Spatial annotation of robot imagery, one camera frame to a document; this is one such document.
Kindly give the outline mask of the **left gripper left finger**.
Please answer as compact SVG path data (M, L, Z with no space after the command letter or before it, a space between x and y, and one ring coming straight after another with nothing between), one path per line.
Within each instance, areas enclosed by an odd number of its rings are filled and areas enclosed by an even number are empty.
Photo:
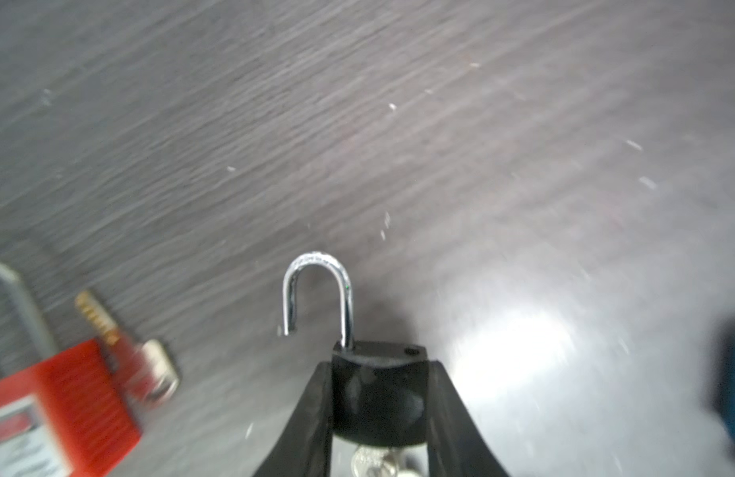
M328 362L317 365L305 390L254 477L328 477L333 442L333 380Z

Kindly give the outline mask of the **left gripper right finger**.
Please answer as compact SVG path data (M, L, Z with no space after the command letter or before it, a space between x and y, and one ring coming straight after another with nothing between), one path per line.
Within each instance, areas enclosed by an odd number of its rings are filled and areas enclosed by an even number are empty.
M426 407L430 476L509 477L438 361L429 364Z

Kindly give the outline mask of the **small black padlock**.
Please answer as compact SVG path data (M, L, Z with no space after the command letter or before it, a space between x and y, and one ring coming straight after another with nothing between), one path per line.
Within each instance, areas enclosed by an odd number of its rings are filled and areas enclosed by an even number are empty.
M330 362L332 433L357 448L355 476L417 476L406 466L403 449L425 441L428 362L414 345L358 341L354 291L349 274L331 254L305 252L294 258L283 278L282 333L297 329L297 284L305 268L318 266L334 276L339 290L340 338Z

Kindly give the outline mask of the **red padlock key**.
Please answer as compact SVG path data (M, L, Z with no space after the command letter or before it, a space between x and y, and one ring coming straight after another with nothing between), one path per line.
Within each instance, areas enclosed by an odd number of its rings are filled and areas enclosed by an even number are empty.
M88 289L77 295L75 308L99 334L115 363L113 377L131 399L158 407L175 395L181 379L160 341L137 340Z

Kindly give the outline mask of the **red padlock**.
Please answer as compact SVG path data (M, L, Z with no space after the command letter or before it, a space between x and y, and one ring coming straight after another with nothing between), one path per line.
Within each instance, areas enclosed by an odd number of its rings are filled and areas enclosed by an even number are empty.
M0 280L38 363L0 377L0 476L105 476L141 431L95 340L61 350L21 274Z

